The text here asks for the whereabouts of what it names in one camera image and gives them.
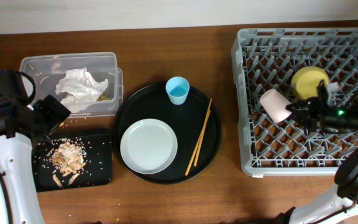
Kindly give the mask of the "yellow bowl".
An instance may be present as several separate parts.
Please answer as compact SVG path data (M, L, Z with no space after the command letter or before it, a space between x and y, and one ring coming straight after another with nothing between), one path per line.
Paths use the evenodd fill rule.
M330 83L328 74L322 68L309 66L300 69L291 80L294 96L299 100L317 97L320 81L324 86Z

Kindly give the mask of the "rice and food scraps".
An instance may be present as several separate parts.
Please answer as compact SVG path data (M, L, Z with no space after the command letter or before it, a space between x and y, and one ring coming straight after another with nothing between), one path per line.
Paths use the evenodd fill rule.
M52 185L58 189L79 187L80 181L85 185L93 185L91 178L96 177L91 171L90 141L80 137L58 138L50 142L51 149L46 150L46 162L42 168L52 173Z

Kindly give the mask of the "pink cup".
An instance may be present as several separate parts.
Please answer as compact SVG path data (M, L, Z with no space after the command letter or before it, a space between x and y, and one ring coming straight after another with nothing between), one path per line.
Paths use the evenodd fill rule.
M279 123L291 115L291 112L286 109L291 104L290 101L276 89L266 91L260 97L259 102L274 123Z

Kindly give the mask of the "white napkin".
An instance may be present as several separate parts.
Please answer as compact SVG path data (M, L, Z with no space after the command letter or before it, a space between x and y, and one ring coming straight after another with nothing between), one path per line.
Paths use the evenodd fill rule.
M85 103L94 103L104 93L109 80L97 82L87 68L67 70L66 75L56 85L55 93L66 93L60 103L66 106L71 113L85 110Z

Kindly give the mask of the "grey plate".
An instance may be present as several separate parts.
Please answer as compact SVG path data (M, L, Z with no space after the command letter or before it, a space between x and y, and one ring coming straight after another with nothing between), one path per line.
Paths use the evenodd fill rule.
M176 157L178 140L173 129L158 119L142 119L124 132L120 153L125 165L140 174L165 170Z

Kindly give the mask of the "wooden chopstick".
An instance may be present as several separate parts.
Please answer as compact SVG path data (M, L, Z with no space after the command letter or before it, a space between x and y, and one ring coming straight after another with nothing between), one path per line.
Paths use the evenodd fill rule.
M211 113L211 103L212 103L212 99L210 99L210 101L209 101L209 105L208 105L208 109L207 109L206 116L205 116L205 119L204 119L203 127L202 127L202 130L200 132L200 136L198 138L198 141L196 143L196 147L195 147L196 154L195 154L194 163L193 163L194 167L196 167L197 163L198 163L198 158L199 158L199 154L200 154L200 150L201 150L201 144L202 144L202 141L203 141L204 132L205 132L205 129L206 129L206 125L208 123L210 113Z
M202 143L202 138L203 138L203 134L205 132L205 129L206 129L206 125L208 123L208 119L209 119L209 116L210 116L210 113L211 113L211 110L208 110L207 113L206 113L206 117L204 119L204 124L203 124L203 127L201 129L201 132L200 132L200 135L199 135L199 138L196 142L196 146L193 150L193 153L192 153L192 156L191 156L191 159L189 161L189 164L186 168L186 171L185 171L185 177L188 176L188 174L190 173L190 169L192 167L195 167L196 164L197 164L197 160L198 160L198 156L199 156L199 150L200 150L200 147L201 147L201 143Z

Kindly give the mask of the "blue cup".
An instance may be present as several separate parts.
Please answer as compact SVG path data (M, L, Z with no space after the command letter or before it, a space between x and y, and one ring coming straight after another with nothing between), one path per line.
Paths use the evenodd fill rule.
M165 90L174 105L182 105L188 96L190 84L183 77L173 77L167 81Z

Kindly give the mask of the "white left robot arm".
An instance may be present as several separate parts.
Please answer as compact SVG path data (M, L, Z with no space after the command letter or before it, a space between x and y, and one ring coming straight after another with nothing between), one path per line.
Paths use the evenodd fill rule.
M0 105L0 223L43 223L32 172L32 151L69 117L53 96L32 108L15 101Z

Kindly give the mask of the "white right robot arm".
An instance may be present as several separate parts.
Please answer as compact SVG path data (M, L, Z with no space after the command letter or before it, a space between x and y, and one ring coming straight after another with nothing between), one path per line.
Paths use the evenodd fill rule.
M338 168L334 181L320 198L293 209L288 223L340 223L358 215L358 149Z

